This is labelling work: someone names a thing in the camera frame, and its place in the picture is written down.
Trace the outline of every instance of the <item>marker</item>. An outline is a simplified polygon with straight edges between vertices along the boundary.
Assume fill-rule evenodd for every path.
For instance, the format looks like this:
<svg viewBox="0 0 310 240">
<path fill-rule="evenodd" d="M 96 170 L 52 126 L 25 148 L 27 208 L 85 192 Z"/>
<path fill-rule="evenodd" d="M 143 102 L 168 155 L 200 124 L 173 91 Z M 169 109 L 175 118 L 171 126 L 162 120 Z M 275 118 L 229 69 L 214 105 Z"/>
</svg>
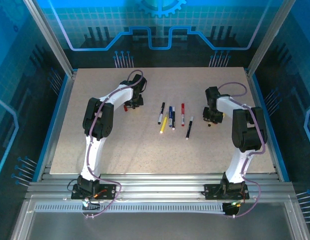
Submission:
<svg viewBox="0 0 310 240">
<path fill-rule="evenodd" d="M 168 113 L 166 113 L 166 116 L 164 117 L 164 121 L 163 121 L 163 125 L 161 126 L 161 129 L 159 131 L 160 134 L 162 134 L 164 132 L 164 129 L 165 129 L 165 125 L 166 125 L 166 122 L 167 122 L 167 117 L 168 117 Z"/>
<path fill-rule="evenodd" d="M 181 126 L 185 125 L 185 108 L 184 103 L 181 104 Z"/>
<path fill-rule="evenodd" d="M 173 108 L 171 106 L 169 106 L 168 126 L 170 128 L 173 126 Z"/>
<path fill-rule="evenodd" d="M 188 125 L 188 128 L 187 128 L 186 140 L 188 140 L 190 138 L 190 132 L 191 132 L 191 127 L 192 127 L 193 119 L 194 119 L 194 116 L 191 116 L 190 117 L 190 121 L 189 121 L 189 125 Z"/>
<path fill-rule="evenodd" d="M 173 125 L 171 129 L 175 130 L 175 107 L 174 106 L 173 106 Z"/>
<path fill-rule="evenodd" d="M 159 118 L 158 118 L 158 125 L 160 125 L 162 122 L 164 108 L 165 108 L 165 102 L 163 102 L 161 104 L 161 110 L 160 110 L 160 114 L 159 114 Z"/>
</svg>

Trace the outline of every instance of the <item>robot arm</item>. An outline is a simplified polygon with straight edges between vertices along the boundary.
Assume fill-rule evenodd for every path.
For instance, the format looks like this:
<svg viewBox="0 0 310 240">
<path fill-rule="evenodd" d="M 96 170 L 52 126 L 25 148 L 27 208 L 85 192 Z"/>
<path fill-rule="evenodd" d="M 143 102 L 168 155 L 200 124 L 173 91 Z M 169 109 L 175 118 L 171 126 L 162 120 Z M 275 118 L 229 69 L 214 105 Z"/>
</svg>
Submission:
<svg viewBox="0 0 310 240">
<path fill-rule="evenodd" d="M 208 107 L 204 109 L 203 118 L 209 122 L 208 126 L 221 123 L 224 114 L 232 119 L 231 138 L 236 149 L 227 171 L 223 174 L 221 189 L 227 196 L 232 195 L 232 192 L 241 193 L 245 186 L 242 176 L 245 176 L 254 156 L 250 153 L 259 150 L 262 146 L 256 126 L 253 125 L 250 112 L 228 94 L 220 94 L 217 87 L 209 87 L 205 94 Z M 263 110 L 260 107 L 252 107 L 251 110 L 266 143 L 267 133 Z"/>
<path fill-rule="evenodd" d="M 136 74 L 132 81 L 121 82 L 118 88 L 114 91 L 130 86 L 136 83 L 140 78 L 141 75 Z M 95 176 L 99 177 L 101 174 L 99 162 L 102 156 L 104 143 L 113 129 L 114 110 L 116 110 L 122 104 L 124 104 L 125 111 L 127 110 L 127 108 L 135 109 L 139 106 L 142 106 L 144 102 L 141 93 L 144 91 L 143 88 L 144 86 L 146 86 L 146 84 L 147 80 L 143 78 L 134 87 L 122 89 L 113 94 L 111 97 L 109 97 L 110 94 L 108 94 L 101 98 L 91 98 L 88 101 L 82 124 L 84 128 L 84 133 L 86 135 L 86 152 L 83 169 L 80 173 L 80 176 L 77 178 L 77 185 L 80 191 L 94 195 L 97 192 L 96 189 L 99 188 L 99 180 L 95 179 L 95 177 L 89 172 L 87 166 L 87 154 L 89 150 L 89 145 L 91 144 L 88 156 L 89 168 L 92 170 L 92 173 Z M 89 136 L 90 129 L 92 127 L 94 118 L 96 117 L 99 107 L 106 99 L 107 101 L 102 107 L 101 113 L 98 116 L 92 130 L 91 143 L 91 137 Z"/>
</svg>

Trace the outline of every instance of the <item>metal bracket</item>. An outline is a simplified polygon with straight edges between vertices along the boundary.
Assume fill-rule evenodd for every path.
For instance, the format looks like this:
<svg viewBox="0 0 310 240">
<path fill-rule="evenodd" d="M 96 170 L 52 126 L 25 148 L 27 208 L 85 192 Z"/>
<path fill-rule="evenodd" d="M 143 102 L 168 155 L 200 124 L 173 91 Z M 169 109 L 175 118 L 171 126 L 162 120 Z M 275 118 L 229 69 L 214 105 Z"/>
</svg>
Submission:
<svg viewBox="0 0 310 240">
<path fill-rule="evenodd" d="M 91 193 L 80 190 L 77 184 L 74 184 L 71 199 L 72 200 L 83 200 L 86 197 L 94 198 L 96 200 L 113 200 L 116 195 L 116 184 L 100 184 L 96 190 L 96 194 L 92 196 Z"/>
<path fill-rule="evenodd" d="M 248 200 L 250 194 L 247 185 L 245 184 L 241 191 L 226 191 L 224 192 L 221 184 L 205 184 L 204 191 L 200 192 L 205 196 L 205 200 Z"/>
</svg>

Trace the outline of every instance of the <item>red marker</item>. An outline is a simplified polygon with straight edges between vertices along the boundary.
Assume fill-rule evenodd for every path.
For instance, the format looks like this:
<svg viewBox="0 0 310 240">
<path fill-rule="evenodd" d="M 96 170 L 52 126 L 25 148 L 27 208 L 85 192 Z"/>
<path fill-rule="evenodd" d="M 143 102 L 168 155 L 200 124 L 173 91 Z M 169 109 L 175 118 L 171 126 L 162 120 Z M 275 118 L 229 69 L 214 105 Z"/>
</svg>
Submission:
<svg viewBox="0 0 310 240">
<path fill-rule="evenodd" d="M 184 103 L 181 104 L 181 126 L 185 125 L 185 106 Z"/>
</svg>

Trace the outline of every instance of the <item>black marker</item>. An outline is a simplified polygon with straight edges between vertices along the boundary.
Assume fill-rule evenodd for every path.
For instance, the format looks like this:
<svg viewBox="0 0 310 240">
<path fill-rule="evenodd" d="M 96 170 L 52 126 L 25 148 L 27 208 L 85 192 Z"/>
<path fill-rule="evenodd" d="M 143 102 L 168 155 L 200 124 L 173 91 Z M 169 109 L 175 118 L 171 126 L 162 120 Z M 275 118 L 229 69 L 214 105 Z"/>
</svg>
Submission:
<svg viewBox="0 0 310 240">
<path fill-rule="evenodd" d="M 191 116 L 190 117 L 190 121 L 189 121 L 189 125 L 188 125 L 188 128 L 187 128 L 186 140 L 188 140 L 190 138 L 190 132 L 191 132 L 191 127 L 192 127 L 193 120 L 194 120 L 194 116 Z"/>
<path fill-rule="evenodd" d="M 162 122 L 164 108 L 165 108 L 165 102 L 163 102 L 161 104 L 161 110 L 160 110 L 160 114 L 159 114 L 159 118 L 158 118 L 158 125 L 160 125 Z"/>
<path fill-rule="evenodd" d="M 174 106 L 173 106 L 173 126 L 171 129 L 175 130 L 175 107 Z"/>
</svg>

